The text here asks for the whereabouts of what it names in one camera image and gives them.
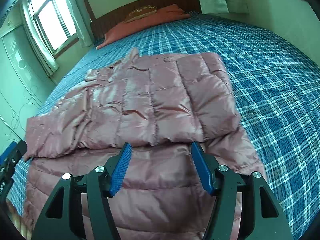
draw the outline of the mattress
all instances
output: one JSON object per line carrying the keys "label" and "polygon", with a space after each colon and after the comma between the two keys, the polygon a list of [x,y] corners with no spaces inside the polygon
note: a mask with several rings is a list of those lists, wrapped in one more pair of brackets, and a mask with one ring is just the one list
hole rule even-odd
{"label": "mattress", "polygon": [[[39,111],[44,114],[89,69],[140,55],[218,53],[231,78],[242,125],[257,150],[270,188],[294,239],[320,210],[320,68],[274,33],[202,14],[149,28],[100,50],[90,50],[61,80]],[[23,213],[28,164],[20,161],[11,200]]]}

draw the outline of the blue plaid bedspread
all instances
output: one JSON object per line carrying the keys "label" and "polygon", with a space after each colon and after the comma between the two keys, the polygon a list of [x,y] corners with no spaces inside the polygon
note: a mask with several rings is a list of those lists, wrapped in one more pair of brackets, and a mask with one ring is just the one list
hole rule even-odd
{"label": "blue plaid bedspread", "polygon": [[[141,31],[103,49],[89,51],[42,106],[48,112],[88,69],[140,55],[218,53],[228,70],[242,125],[265,165],[294,239],[320,209],[320,68],[274,33],[201,14]],[[11,198],[23,212],[28,163],[19,162]]]}

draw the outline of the brown decorative pillow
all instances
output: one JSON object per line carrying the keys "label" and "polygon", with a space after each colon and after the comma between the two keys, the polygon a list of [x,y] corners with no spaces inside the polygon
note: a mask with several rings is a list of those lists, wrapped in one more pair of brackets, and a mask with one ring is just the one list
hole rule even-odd
{"label": "brown decorative pillow", "polygon": [[132,22],[134,20],[138,20],[141,18],[144,18],[146,16],[149,16],[151,14],[155,14],[157,12],[157,8],[153,5],[146,5],[143,7],[140,7],[138,9],[133,10],[124,20],[125,23]]}

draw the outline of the cushion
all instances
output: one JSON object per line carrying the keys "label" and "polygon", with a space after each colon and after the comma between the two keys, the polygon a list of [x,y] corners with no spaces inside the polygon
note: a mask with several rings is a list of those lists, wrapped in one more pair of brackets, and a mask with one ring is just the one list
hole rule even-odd
{"label": "cushion", "polygon": [[184,10],[180,9],[176,4],[160,8],[155,14],[149,15],[142,19],[138,19],[128,23],[120,22],[104,35],[104,42],[97,46],[96,49],[101,49],[102,47],[110,43],[118,41],[124,37],[145,30],[152,26],[190,17],[191,16],[189,14],[185,14]]}
{"label": "cushion", "polygon": [[129,13],[129,15],[125,18],[124,22],[125,23],[132,22],[132,21],[144,18],[146,16],[149,16],[151,14],[155,14],[156,12],[157,12],[157,8],[153,5],[143,6]]}

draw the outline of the headboard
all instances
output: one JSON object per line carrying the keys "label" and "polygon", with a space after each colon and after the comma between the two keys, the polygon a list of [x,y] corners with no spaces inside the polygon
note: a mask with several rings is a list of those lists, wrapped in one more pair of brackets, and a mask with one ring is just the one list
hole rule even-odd
{"label": "headboard", "polygon": [[122,22],[126,16],[133,10],[144,5],[154,5],[162,8],[171,4],[177,4],[185,12],[201,12],[199,0],[138,0],[127,5],[121,6],[91,22],[91,29],[94,38],[101,39],[112,27]]}

